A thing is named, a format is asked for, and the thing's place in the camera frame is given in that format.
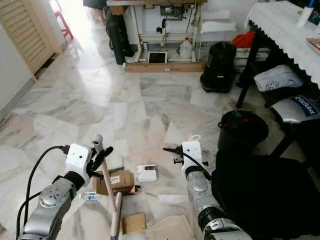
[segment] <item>white plastic jug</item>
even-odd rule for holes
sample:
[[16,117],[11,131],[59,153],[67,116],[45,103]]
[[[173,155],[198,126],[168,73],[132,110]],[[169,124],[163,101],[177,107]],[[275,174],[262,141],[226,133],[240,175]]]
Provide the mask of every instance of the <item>white plastic jug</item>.
[[192,44],[189,42],[189,38],[186,37],[185,40],[180,45],[180,57],[182,59],[190,59],[192,51]]

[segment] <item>white tablecloth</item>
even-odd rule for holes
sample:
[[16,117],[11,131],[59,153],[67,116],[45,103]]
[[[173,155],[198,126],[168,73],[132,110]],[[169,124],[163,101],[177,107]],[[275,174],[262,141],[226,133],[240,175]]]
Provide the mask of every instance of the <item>white tablecloth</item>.
[[251,8],[247,19],[258,25],[320,87],[320,55],[306,42],[306,38],[320,38],[320,35],[311,22],[304,27],[296,26],[301,10],[288,1],[261,2]]

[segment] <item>brown cardboard piece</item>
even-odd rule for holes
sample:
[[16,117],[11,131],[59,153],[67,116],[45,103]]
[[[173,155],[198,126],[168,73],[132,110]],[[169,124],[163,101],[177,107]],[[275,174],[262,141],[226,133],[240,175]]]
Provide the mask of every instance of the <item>brown cardboard piece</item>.
[[[110,181],[111,187],[115,194],[121,192],[125,196],[133,195],[136,192],[134,175],[128,170],[111,173]],[[108,190],[104,179],[98,180],[94,178],[92,184],[93,189],[96,190],[97,194],[108,195]]]
[[138,233],[147,228],[146,216],[144,213],[139,213],[131,216],[125,216],[122,219],[122,234]]
[[208,0],[144,0],[145,4],[154,4],[154,5],[181,5],[181,4],[201,4],[207,3]]

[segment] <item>plastic bag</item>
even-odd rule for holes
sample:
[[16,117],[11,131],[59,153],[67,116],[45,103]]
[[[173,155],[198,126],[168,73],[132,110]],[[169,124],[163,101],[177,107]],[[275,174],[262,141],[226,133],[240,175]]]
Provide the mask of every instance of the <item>plastic bag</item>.
[[236,36],[233,41],[232,45],[237,47],[238,49],[242,48],[251,48],[252,43],[254,42],[255,39],[255,31],[248,31],[245,34],[241,34]]

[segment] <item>wooden door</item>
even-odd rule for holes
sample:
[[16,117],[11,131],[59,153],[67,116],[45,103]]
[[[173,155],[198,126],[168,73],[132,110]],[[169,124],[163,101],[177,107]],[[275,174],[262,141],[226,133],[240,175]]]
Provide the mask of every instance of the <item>wooden door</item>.
[[54,54],[28,0],[0,0],[0,21],[32,73]]

